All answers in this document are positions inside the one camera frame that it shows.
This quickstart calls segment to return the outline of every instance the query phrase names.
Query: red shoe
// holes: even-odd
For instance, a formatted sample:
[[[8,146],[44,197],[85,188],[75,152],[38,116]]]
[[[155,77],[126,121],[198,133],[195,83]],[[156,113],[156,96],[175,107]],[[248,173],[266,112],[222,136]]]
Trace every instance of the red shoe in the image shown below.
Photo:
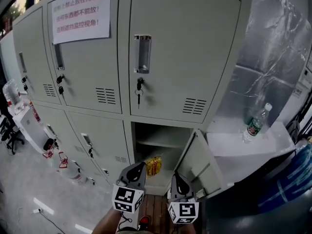
[[[143,216],[138,223],[138,231],[147,231],[147,227],[150,223],[150,217]]]

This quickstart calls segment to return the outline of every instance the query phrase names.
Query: bottle cap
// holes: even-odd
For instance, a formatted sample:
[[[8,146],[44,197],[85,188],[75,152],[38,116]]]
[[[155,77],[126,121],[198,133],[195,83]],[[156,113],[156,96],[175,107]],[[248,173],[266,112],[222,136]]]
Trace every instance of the bottle cap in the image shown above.
[[[272,105],[269,104],[269,103],[266,103],[265,106],[264,106],[264,108],[265,108],[265,110],[267,110],[267,111],[271,111]]]

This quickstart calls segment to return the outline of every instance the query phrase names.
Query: green bottle label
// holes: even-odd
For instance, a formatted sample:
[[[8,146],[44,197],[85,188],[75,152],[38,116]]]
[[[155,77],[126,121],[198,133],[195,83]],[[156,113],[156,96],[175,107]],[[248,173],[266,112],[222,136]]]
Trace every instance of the green bottle label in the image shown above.
[[[250,122],[249,126],[247,127],[247,132],[251,136],[256,136],[260,132],[261,128],[258,128],[254,125],[253,120]]]

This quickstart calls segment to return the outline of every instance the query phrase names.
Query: open locker door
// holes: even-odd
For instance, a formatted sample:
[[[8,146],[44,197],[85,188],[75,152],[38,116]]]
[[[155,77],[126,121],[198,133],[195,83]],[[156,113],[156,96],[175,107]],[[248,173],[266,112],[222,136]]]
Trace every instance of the open locker door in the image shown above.
[[[194,129],[175,170],[192,183],[195,194],[204,188],[208,197],[212,197],[226,188],[222,172],[199,129]]]

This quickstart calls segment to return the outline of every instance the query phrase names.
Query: reflective foil wall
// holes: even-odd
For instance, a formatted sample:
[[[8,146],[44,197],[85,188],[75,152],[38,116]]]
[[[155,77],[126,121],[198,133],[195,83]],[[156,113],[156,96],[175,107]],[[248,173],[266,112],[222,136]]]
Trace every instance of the reflective foil wall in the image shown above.
[[[309,22],[287,0],[252,0],[232,79],[208,132],[237,133],[266,102],[271,126],[285,106],[308,58]]]

